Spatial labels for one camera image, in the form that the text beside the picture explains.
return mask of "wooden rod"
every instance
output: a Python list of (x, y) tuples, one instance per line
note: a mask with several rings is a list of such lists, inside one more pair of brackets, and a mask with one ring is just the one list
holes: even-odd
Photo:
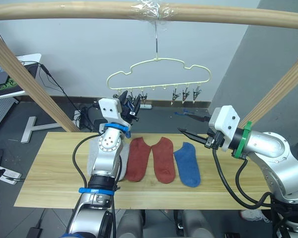
[(293, 88), (298, 85), (298, 60), (281, 80), (266, 94), (253, 110), (239, 123), (244, 127), (250, 120), (257, 123), (268, 111), (279, 103)]
[(161, 4), (154, 8), (141, 2), (72, 1), (0, 4), (0, 20), (34, 18), (102, 18), (217, 22), (298, 29), (298, 13), (257, 8)]
[(35, 81), (32, 75), (18, 61), (11, 50), (0, 38), (0, 66), (13, 78), (18, 85), (26, 91), (29, 96), (63, 129), (67, 132), (76, 132), (78, 128), (53, 101), (53, 99), (44, 91), (44, 89)]

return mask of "floor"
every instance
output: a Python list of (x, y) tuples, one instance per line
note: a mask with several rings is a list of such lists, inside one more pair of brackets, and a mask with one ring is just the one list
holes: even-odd
[[(70, 104), (59, 104), (66, 114), (73, 118)], [(182, 108), (154, 108), (141, 110), (139, 122), (134, 122), (132, 132), (178, 133), (177, 127), (203, 133), (206, 123), (189, 119), (183, 115)], [(200, 115), (207, 115), (205, 109), (188, 109)], [(53, 123), (54, 121), (32, 102), (21, 102), (15, 105), (0, 125), (0, 149), (4, 150), (2, 166), (22, 173), (26, 177), (31, 164), (47, 133), (46, 130), (32, 134), (29, 143), (21, 144), (20, 140), (29, 116), (36, 116), (36, 125)], [(99, 118), (99, 111), (90, 112), (92, 119)], [(49, 131), (63, 131), (61, 128)], [(298, 145), (292, 148), (298, 158)], [(30, 227), (36, 225), (43, 209), (14, 207), (14, 202), (22, 187), (22, 183), (10, 185), (0, 181), (0, 238), (24, 238)], [(69, 221), (71, 209), (47, 209), (43, 216), (41, 238), (57, 238), (61, 236)], [(117, 210), (119, 222), (124, 211)], [(147, 210), (147, 222), (144, 229), (145, 238), (175, 237), (172, 211)], [(240, 233), (241, 238), (271, 237), (271, 226), (264, 222), (247, 222), (240, 219), (238, 211), (206, 210), (203, 211), (212, 226), (215, 237), (222, 238), (224, 233)]]

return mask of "white desk leg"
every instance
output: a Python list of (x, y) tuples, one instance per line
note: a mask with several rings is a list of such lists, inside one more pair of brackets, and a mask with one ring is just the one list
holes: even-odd
[[(74, 112), (74, 120), (73, 123), (76, 124), (76, 126), (79, 125), (79, 120), (77, 118), (79, 117), (79, 111)], [(29, 120), (25, 126), (25, 130), (21, 139), (21, 143), (28, 143), (31, 138), (31, 134), (35, 130), (46, 130), (46, 129), (52, 129), (61, 127), (58, 123), (52, 123), (52, 124), (45, 124), (45, 125), (34, 125), (36, 121), (36, 117), (29, 117)]]

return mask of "wooden table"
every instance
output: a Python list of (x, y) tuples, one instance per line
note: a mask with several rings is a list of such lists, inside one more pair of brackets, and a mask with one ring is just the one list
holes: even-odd
[[(17, 207), (74, 208), (80, 196), (78, 188), (83, 182), (72, 164), (72, 152), (84, 138), (94, 133), (49, 132), (33, 162), (20, 194)], [(162, 136), (173, 142), (174, 151), (182, 142), (190, 142), (196, 148), (201, 174), (201, 184), (196, 188), (185, 186), (179, 177), (176, 162), (176, 178), (172, 183), (158, 182), (153, 170), (152, 151), (145, 177), (140, 182), (123, 180), (115, 194), (117, 209), (241, 209), (224, 188), (212, 156), (212, 151), (187, 139), (182, 134), (132, 134), (132, 138), (143, 137), (148, 145), (156, 144)], [(76, 160), (86, 174), (89, 142), (78, 149)], [(234, 191), (234, 178), (242, 161), (233, 158), (230, 151), (218, 151), (222, 170)], [(241, 175), (241, 186), (251, 197), (259, 199), (268, 187), (259, 167), (249, 161)]]

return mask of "clothes hanger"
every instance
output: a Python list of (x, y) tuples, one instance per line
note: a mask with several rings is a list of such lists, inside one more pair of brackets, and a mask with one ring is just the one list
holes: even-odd
[[(142, 61), (142, 62), (139, 62), (139, 63), (136, 63), (136, 64), (133, 64), (132, 66), (130, 66), (130, 71), (129, 72), (124, 72), (124, 71), (118, 71), (118, 72), (115, 72), (113, 74), (111, 74), (106, 82), (107, 82), (107, 87), (112, 89), (112, 90), (118, 90), (118, 92), (121, 92), (121, 90), (123, 89), (128, 89), (128, 90), (133, 90), (133, 89), (141, 89), (141, 91), (144, 90), (144, 88), (152, 88), (153, 90), (156, 88), (156, 87), (163, 87), (163, 89), (166, 89), (167, 86), (179, 86), (179, 85), (187, 85), (187, 87), (190, 85), (190, 84), (197, 84), (198, 86), (201, 85), (201, 83), (206, 83), (208, 82), (211, 78), (212, 78), (212, 74), (211, 74), (211, 71), (205, 67), (205, 66), (202, 66), (202, 65), (198, 65), (198, 64), (193, 64), (191, 65), (190, 67), (187, 67), (185, 65), (185, 62), (183, 60), (179, 60), (179, 59), (173, 59), (173, 58), (160, 58), (158, 56), (158, 37), (157, 37), (157, 24), (156, 24), (156, 21), (154, 22), (154, 28), (155, 28), (155, 52), (156, 52), (156, 57), (153, 58), (153, 59), (149, 59), (149, 60), (145, 60), (145, 61)], [(133, 73), (133, 68), (138, 66), (138, 65), (141, 65), (141, 64), (144, 64), (144, 63), (149, 63), (149, 62), (155, 62), (155, 61), (175, 61), (175, 62), (180, 62), (182, 63), (182, 66), (184, 69), (187, 69), (187, 70), (191, 70), (192, 68), (194, 67), (197, 67), (197, 68), (201, 68), (201, 69), (204, 69), (206, 70), (208, 73), (209, 73), (209, 78), (207, 80), (204, 80), (204, 81), (194, 81), (194, 82), (185, 82), (185, 83), (169, 83), (169, 84), (157, 84), (157, 85), (146, 85), (146, 86), (137, 86), (137, 87), (122, 87), (122, 88), (113, 88), (113, 87), (110, 87), (109, 86), (109, 80), (118, 75), (118, 74), (124, 74), (124, 75), (129, 75), (129, 74), (132, 74)]]

